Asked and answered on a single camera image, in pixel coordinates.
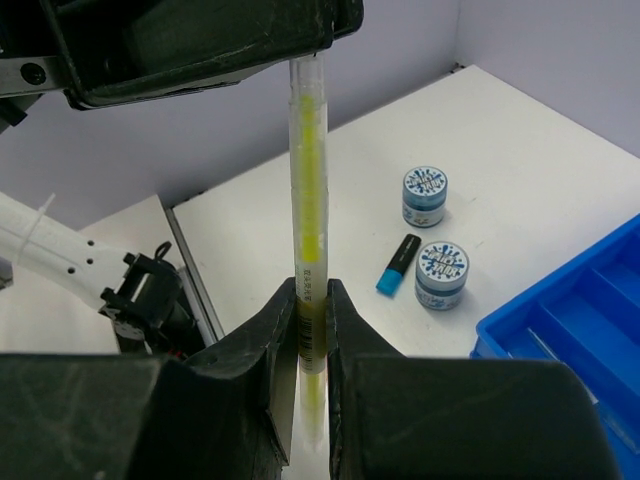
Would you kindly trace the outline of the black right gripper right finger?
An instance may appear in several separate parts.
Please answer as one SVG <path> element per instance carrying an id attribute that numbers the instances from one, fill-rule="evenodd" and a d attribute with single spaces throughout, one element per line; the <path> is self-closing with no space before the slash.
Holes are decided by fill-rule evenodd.
<path id="1" fill-rule="evenodd" d="M 328 284 L 334 479 L 617 479 L 595 407 L 565 365 L 408 357 Z"/>

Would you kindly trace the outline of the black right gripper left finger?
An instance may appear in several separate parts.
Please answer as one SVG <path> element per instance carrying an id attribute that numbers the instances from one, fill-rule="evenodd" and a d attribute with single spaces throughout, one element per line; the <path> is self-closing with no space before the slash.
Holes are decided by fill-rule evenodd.
<path id="1" fill-rule="evenodd" d="M 291 456 L 295 287 L 186 361 L 5 354 L 5 479 L 277 479 Z"/>

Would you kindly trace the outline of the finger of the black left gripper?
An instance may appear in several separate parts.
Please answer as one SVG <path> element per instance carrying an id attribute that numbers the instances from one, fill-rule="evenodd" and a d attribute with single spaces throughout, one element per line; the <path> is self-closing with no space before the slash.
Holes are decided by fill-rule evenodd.
<path id="1" fill-rule="evenodd" d="M 360 29 L 361 1 L 43 1 L 72 105 L 237 84 Z"/>

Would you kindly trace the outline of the blue patterned jar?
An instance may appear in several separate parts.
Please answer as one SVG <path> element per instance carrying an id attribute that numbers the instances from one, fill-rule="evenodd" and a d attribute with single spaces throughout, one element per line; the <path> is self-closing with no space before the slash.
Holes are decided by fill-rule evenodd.
<path id="1" fill-rule="evenodd" d="M 416 259 L 417 300 L 431 310 L 455 308 L 462 299 L 469 269 L 469 257 L 459 245 L 448 241 L 426 244 Z"/>
<path id="2" fill-rule="evenodd" d="M 444 218 L 448 193 L 446 174 L 433 166 L 410 169 L 402 182 L 402 216 L 411 226 L 430 228 Z"/>

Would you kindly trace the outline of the yellow thin pen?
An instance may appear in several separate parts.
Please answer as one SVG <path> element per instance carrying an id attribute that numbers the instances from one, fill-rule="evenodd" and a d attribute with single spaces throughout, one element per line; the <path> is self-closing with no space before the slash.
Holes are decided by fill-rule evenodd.
<path id="1" fill-rule="evenodd" d="M 289 155 L 304 442 L 325 438 L 328 295 L 328 175 L 325 59 L 289 62 Z"/>

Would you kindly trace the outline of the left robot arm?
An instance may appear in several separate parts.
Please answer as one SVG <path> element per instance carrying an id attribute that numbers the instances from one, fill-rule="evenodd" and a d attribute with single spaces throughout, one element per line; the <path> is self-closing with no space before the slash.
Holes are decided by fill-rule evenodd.
<path id="1" fill-rule="evenodd" d="M 360 1 L 5 1 L 1 121 L 20 124 L 17 99 L 52 91 L 91 110 L 235 85 L 330 48 L 363 19 Z M 205 348 L 168 250 L 108 247 L 1 199 L 2 257 L 109 318 L 124 353 L 183 360 Z"/>

